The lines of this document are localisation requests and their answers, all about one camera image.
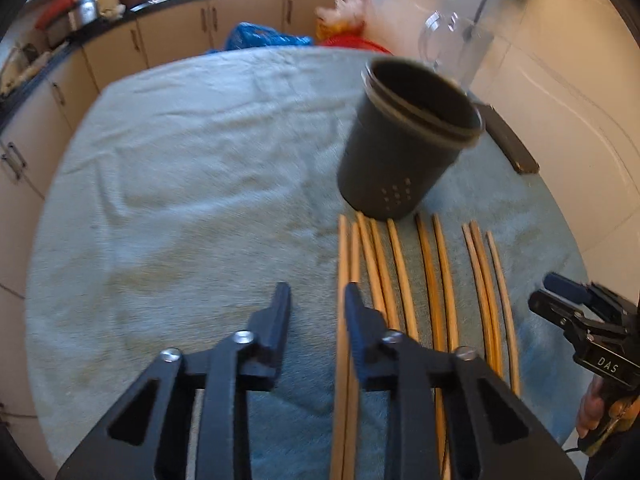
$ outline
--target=red object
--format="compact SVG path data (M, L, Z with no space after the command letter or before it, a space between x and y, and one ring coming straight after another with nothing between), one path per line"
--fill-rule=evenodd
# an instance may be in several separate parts
M391 54L385 47L373 43L373 41L363 40L357 36L345 34L343 36L334 36L320 43L320 46L339 46L343 48L357 48L359 50L372 50L373 52L383 52Z
M53 0L47 8L42 11L34 27L38 30L44 30L49 26L49 23L55 20L60 14L69 12L75 4L76 0Z

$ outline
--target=plastic bag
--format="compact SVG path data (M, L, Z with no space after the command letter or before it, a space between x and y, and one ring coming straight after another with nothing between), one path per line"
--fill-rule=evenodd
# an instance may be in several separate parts
M335 9L316 9L316 36L327 40L339 34L359 36L364 29L365 0L335 0Z
M312 46L314 39L309 36L290 36L271 27L238 23L226 38L225 50L240 50L256 46Z

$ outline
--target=black countertop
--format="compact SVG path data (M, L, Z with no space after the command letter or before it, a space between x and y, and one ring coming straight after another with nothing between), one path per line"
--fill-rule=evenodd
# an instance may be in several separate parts
M95 20L93 23L85 26L75 36L70 38L66 46L58 50L51 60L43 67L36 76L27 81L19 88L14 89L4 100L0 101L0 137L5 126L11 121L12 117L19 110L20 106L29 98L31 93L38 85L57 67L64 59L80 49L85 43L101 36L112 28L119 27L124 23L132 22L140 16L158 12L159 10L173 7L176 5L191 2L193 0L155 0L141 6L128 10L124 15L114 22L105 19Z

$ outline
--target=blue plastic bag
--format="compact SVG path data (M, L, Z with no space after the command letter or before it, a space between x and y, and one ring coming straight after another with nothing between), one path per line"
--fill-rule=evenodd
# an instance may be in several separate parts
M271 27L238 23L226 38L225 50L240 50L256 46L312 46L314 39L309 36L291 36Z

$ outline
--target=bolt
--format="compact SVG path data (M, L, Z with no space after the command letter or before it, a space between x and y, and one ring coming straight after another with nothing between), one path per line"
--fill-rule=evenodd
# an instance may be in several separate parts
M396 332L396 330L387 330L385 332L382 341L388 344L399 343L402 339L402 334L400 332Z
M254 340L254 333L248 330L239 330L234 334L234 341L241 345L246 345Z
M178 359L180 359L180 351L177 348L165 348L160 352L160 357L162 361L166 363L175 363Z
M472 361L476 357L478 357L478 352L476 352L475 348L471 348L471 346L461 346L456 348L456 357L458 359L462 359L463 361Z

